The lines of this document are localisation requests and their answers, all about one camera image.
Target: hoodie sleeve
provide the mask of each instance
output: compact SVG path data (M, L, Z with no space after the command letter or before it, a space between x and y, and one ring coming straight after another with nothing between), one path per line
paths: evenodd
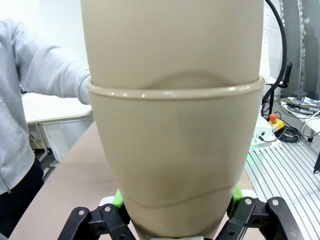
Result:
M33 35L23 23L11 28L20 84L32 93L78 98L89 104L89 68L67 49Z

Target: person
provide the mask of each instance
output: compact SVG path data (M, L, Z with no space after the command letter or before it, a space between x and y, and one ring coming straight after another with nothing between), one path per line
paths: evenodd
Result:
M27 92L89 104L90 79L88 66L67 50L34 36L23 23L0 21L0 233L5 237L44 184L20 85Z

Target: white table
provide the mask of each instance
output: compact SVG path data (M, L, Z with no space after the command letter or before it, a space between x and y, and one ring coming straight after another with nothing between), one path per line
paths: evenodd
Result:
M40 161L48 154L49 144L55 159L60 162L93 122L91 106L81 104L77 98L26 93L22 96L22 104L26 122L29 128L35 126L45 151Z
M308 101L312 101L312 99L308 98L308 97L305 97L304 98L304 101L305 102L308 102ZM310 116L305 116L303 114L299 114L299 113L296 113L294 111L291 111L287 108L287 105L284 101L281 101L281 107L284 108L286 111L288 111L289 113L293 114L295 117L297 117L298 119L300 119L300 121L302 121L303 123L305 123L306 121L308 121L306 123L306 126L308 126L310 128L310 131L308 132L305 132L302 134L304 135L307 135L307 136L314 136L316 133L319 133L320 132L320 118L318 117L310 117ZM309 144L311 145L312 144L312 141L313 141L313 137L308 137L308 140ZM315 172L319 172L320 171L320 153L318 155L318 158L317 158L317 161L315 163L315 166L314 166L314 171Z

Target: gray hoodie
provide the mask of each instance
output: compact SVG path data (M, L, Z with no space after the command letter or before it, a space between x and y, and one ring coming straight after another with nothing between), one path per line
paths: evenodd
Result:
M65 49L38 39L22 23L0 21L0 194L10 192L35 159L19 84L88 104L89 79L88 66Z

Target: black pants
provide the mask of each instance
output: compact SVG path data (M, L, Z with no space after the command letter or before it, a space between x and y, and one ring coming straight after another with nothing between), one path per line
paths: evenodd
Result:
M25 177L15 186L11 193L0 195L0 233L9 238L20 218L44 184L43 170L35 159Z

